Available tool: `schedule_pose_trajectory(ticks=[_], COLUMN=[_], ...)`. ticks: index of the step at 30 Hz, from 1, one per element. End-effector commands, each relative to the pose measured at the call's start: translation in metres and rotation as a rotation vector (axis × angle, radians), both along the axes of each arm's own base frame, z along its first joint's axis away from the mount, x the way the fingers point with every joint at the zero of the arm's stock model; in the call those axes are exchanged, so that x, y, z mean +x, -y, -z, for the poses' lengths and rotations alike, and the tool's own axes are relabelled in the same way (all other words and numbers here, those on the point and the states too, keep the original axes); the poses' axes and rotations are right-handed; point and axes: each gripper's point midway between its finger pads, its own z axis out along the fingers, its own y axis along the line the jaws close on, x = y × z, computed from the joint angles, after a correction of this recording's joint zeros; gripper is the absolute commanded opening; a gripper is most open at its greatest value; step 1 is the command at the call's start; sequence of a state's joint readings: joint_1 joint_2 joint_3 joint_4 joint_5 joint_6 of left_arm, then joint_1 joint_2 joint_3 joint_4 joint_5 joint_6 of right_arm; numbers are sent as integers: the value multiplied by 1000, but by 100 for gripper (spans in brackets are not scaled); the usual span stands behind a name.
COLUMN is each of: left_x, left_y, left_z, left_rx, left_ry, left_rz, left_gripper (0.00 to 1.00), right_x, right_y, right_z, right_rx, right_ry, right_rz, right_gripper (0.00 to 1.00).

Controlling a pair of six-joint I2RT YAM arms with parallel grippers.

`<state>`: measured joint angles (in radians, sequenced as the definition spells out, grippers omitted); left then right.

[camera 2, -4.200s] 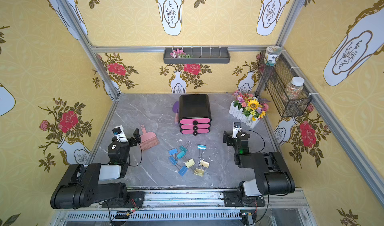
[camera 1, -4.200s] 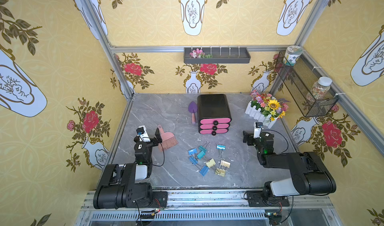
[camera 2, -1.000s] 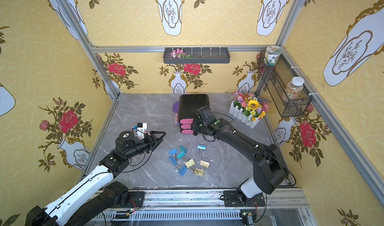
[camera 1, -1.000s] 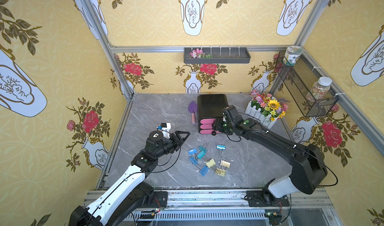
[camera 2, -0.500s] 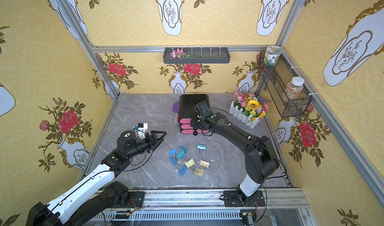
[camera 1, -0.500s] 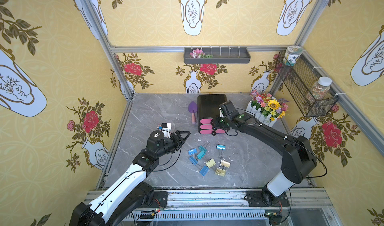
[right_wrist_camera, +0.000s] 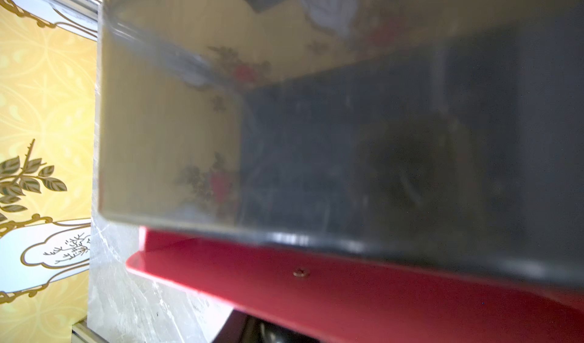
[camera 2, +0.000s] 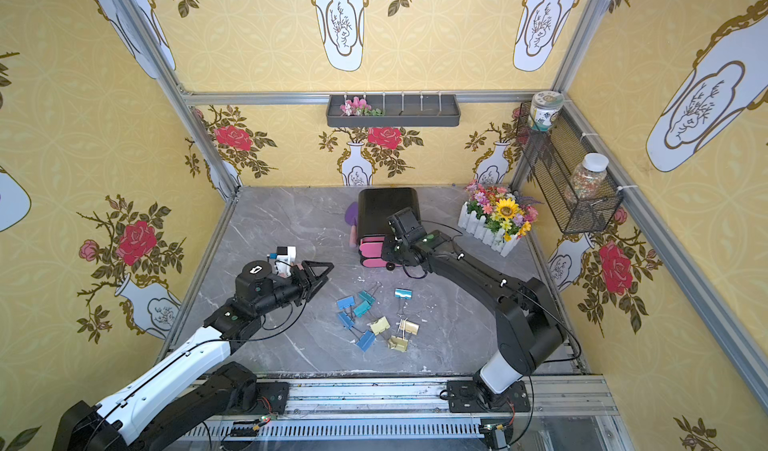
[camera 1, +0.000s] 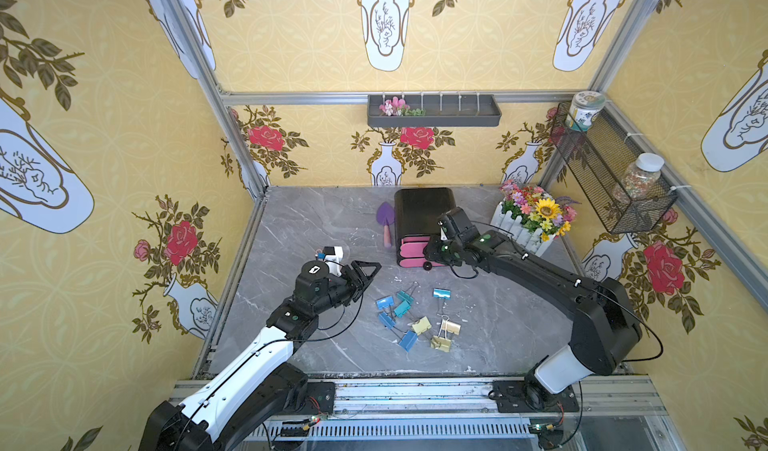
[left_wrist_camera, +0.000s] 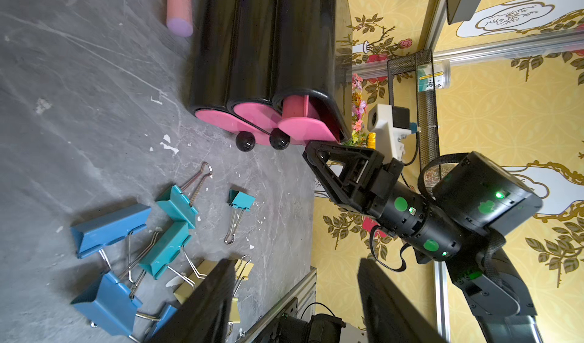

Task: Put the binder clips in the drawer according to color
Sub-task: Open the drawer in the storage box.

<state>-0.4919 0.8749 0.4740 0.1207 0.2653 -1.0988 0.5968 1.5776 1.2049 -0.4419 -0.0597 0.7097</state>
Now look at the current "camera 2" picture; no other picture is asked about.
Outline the black pink drawer cabinet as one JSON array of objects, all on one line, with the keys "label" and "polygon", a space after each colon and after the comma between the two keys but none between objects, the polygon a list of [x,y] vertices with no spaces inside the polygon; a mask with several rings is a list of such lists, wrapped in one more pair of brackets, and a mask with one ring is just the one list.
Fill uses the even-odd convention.
[{"label": "black pink drawer cabinet", "polygon": [[357,199],[357,248],[360,264],[367,268],[394,269],[396,264],[384,259],[384,248],[394,240],[388,218],[410,207],[419,217],[419,201],[415,188],[367,188]]}]

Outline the yellow binder clip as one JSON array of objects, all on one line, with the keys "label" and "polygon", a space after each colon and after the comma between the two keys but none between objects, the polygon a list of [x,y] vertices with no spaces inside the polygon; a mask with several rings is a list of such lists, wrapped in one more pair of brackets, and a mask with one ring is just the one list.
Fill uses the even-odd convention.
[{"label": "yellow binder clip", "polygon": [[384,333],[385,331],[389,330],[390,327],[391,325],[386,317],[381,317],[369,324],[370,331],[375,336]]},{"label": "yellow binder clip", "polygon": [[417,335],[420,329],[420,326],[412,321],[409,321],[407,319],[401,319],[398,325],[399,332],[403,335],[405,334],[412,334]]}]

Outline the gold binder clip bottom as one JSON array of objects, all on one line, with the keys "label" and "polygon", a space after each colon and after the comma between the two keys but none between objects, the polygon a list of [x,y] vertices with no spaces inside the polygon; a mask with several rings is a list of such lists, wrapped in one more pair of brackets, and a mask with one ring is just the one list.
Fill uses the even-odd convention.
[{"label": "gold binder clip bottom", "polygon": [[392,336],[388,339],[387,344],[390,349],[406,352],[408,350],[409,341],[399,336]]}]

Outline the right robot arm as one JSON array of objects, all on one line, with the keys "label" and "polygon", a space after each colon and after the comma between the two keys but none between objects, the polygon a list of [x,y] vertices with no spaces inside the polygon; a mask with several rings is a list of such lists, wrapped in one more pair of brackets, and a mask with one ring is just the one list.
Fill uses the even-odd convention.
[{"label": "right robot arm", "polygon": [[448,279],[493,313],[497,351],[473,377],[482,408],[502,407],[511,386],[532,376],[566,339],[575,337],[542,281],[495,270],[466,253],[453,237],[427,231],[409,207],[387,222],[393,233],[384,248],[387,258]]}]

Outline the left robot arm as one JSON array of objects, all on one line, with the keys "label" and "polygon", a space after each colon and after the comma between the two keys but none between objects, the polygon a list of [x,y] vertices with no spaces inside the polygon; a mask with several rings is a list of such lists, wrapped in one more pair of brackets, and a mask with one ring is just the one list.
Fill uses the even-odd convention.
[{"label": "left robot arm", "polygon": [[228,411],[272,410],[248,368],[230,361],[257,341],[264,317],[306,305],[328,282],[331,262],[303,261],[282,277],[270,262],[246,264],[235,292],[193,335],[162,361],[95,405],[79,401],[60,419],[56,450],[163,450]]}]

